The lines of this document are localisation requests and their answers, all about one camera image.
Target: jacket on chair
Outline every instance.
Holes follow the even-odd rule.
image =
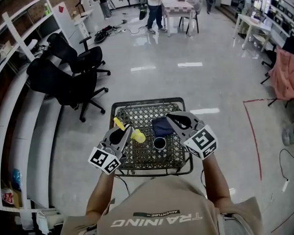
[[[278,99],[294,98],[294,55],[277,48],[276,62],[269,71],[270,79]]]

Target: tiled floor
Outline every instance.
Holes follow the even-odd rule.
[[[104,25],[118,25],[128,20],[122,29],[125,33],[111,36],[100,44],[105,69],[111,76],[100,74],[98,88],[109,92],[95,97],[106,109],[102,115],[96,107],[89,106],[86,122],[79,121],[79,111],[65,107],[55,139],[50,176],[51,202],[63,214],[82,215],[88,198],[96,185],[99,173],[87,159],[94,146],[103,138],[109,127],[110,110],[114,102],[182,97],[187,111],[211,109],[217,113],[197,115],[209,124],[219,139],[215,152],[220,167],[232,190],[234,202],[256,196],[266,231],[270,233],[294,212],[294,159],[281,154],[284,173],[290,178],[289,186],[282,192],[285,180],[279,166],[282,128],[292,122],[294,103],[288,109],[277,101],[270,108],[267,101],[244,101],[274,98],[270,81],[260,82],[268,68],[261,65],[262,58],[249,43],[242,50],[242,39],[232,38],[234,24],[214,10],[207,15],[204,8],[198,17],[199,34],[185,35],[174,19],[172,36],[150,35],[144,26],[147,19],[139,21],[137,8],[113,12],[113,18]],[[179,68],[180,63],[198,63],[202,66]],[[258,144],[260,168],[251,125]],[[294,147],[289,148],[294,154]],[[202,162],[194,159],[194,170],[182,176],[198,186]],[[125,178],[130,191],[149,178]],[[126,198],[123,182],[115,179],[113,197],[116,203]],[[273,234],[293,234],[294,214]]]

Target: black office chair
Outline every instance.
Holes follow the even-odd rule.
[[[294,54],[294,36],[290,36],[286,39],[285,44],[283,45],[282,49],[289,52],[289,53]],[[261,62],[262,65],[267,65],[271,69],[273,68],[275,61],[276,61],[276,52],[274,50],[275,50],[275,46],[273,47],[273,50],[267,51],[267,55],[271,61],[271,64],[269,64],[265,61]]]
[[[53,33],[47,39],[47,42],[49,43],[48,50],[50,50],[54,56],[69,63],[73,73],[83,73],[96,69],[96,72],[106,72],[108,76],[110,76],[111,72],[109,70],[97,69],[101,64],[104,65],[106,62],[102,60],[102,51],[99,46],[88,50],[86,41],[89,39],[91,39],[91,37],[85,38],[79,42],[80,44],[84,44],[85,52],[77,55],[76,50],[73,49],[58,33]]]
[[[83,104],[79,120],[85,122],[84,113],[88,103],[105,110],[91,99],[102,91],[108,92],[108,88],[95,91],[97,83],[96,70],[71,77],[58,69],[50,60],[36,58],[27,68],[30,87],[37,92],[54,96],[61,105],[70,105],[75,110],[80,103]]]

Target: black mesh table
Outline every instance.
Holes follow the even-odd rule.
[[[124,124],[139,129],[146,137],[144,143],[130,140],[124,149],[127,156],[125,163],[118,168],[119,176],[156,177],[193,171],[192,155],[180,144],[180,138],[175,132],[165,137],[167,145],[163,151],[153,148],[155,135],[151,121],[175,111],[185,111],[184,101],[180,97],[118,102],[112,105],[110,129],[115,126],[113,118],[117,117]]]

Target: yellow object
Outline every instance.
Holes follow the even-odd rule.
[[[116,123],[116,125],[117,125],[121,130],[125,131],[125,127],[124,127],[124,125],[121,123],[120,120],[118,120],[116,117],[115,117],[113,120],[114,120],[114,122]]]
[[[124,125],[121,123],[120,120],[118,120],[116,117],[113,119],[114,122],[116,123],[116,125],[123,131],[125,131],[125,127]],[[131,139],[136,140],[138,143],[143,143],[146,140],[146,137],[143,133],[141,133],[141,131],[139,129],[134,129],[133,128],[133,132],[131,135]]]

